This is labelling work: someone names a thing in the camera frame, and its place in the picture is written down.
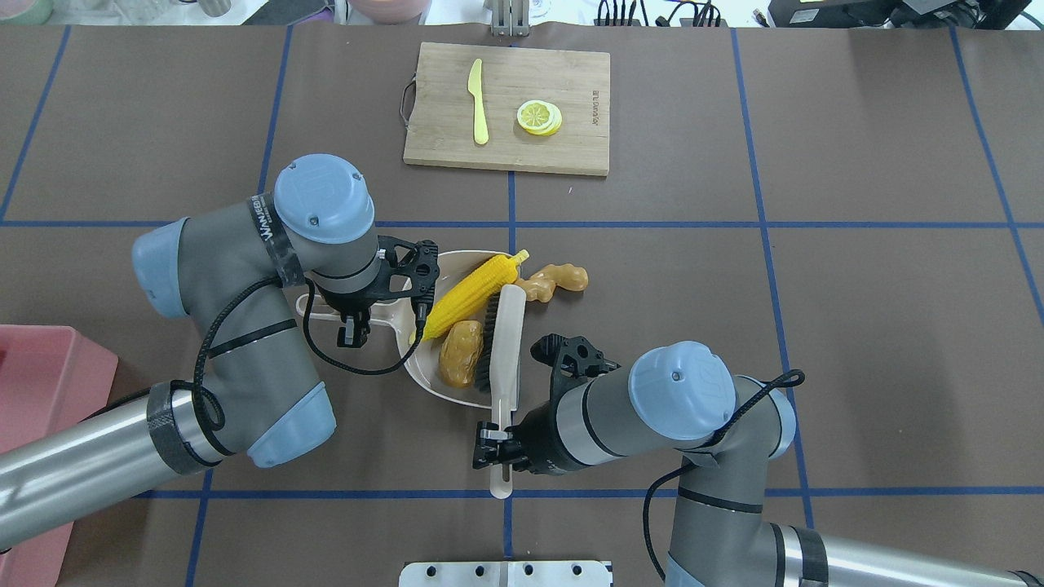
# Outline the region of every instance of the green bowl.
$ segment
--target green bowl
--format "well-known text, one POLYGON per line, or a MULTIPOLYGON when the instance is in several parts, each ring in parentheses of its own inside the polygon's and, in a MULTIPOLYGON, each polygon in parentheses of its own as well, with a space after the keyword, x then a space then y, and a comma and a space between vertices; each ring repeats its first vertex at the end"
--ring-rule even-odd
POLYGON ((7 18, 0 18, 0 24, 44 24, 51 18, 54 0, 37 0, 25 10, 7 18))

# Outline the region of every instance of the pink container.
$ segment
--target pink container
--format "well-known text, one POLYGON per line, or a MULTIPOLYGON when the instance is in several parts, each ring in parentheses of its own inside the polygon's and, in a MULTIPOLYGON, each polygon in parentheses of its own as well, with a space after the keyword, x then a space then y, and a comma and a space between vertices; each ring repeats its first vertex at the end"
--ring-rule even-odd
MULTIPOLYGON (((116 355, 68 326, 0 325, 0 453, 105 405, 116 355)), ((53 587, 72 524, 0 555, 0 587, 53 587)))
POLYGON ((417 17, 431 0, 348 0, 353 8, 380 24, 397 24, 417 17))

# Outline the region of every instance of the ginger root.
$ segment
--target ginger root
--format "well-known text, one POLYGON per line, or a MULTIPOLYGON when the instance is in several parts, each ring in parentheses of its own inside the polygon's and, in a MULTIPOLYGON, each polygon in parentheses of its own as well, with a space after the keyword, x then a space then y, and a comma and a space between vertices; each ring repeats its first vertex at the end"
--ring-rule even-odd
POLYGON ((516 281, 515 285, 525 289, 525 299, 527 302, 540 300, 547 303, 554 296, 555 287, 562 287, 570 291, 584 291, 587 289, 587 269, 577 267, 572 263, 547 265, 529 276, 529 279, 516 281))
POLYGON ((465 320, 450 328, 438 351, 438 376, 452 388, 470 388, 482 352, 482 323, 465 320))

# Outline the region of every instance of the knife handle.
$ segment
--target knife handle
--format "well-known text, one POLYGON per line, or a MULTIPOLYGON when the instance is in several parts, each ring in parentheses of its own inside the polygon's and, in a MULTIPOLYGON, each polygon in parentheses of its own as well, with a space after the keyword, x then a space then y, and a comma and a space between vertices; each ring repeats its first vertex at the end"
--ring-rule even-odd
POLYGON ((485 108, 481 96, 475 96, 475 142, 484 145, 490 141, 490 130, 485 127, 485 108))

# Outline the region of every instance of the corn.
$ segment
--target corn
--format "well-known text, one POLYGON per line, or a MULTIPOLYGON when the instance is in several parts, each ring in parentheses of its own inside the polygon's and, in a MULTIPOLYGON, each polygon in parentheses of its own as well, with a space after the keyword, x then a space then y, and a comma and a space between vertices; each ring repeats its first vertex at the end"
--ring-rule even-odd
POLYGON ((482 309, 490 296, 500 291, 504 285, 515 283, 519 278, 519 265, 528 258, 529 253, 525 250, 514 257, 497 255, 471 272, 435 302, 421 339, 437 338, 449 332, 454 324, 482 309))

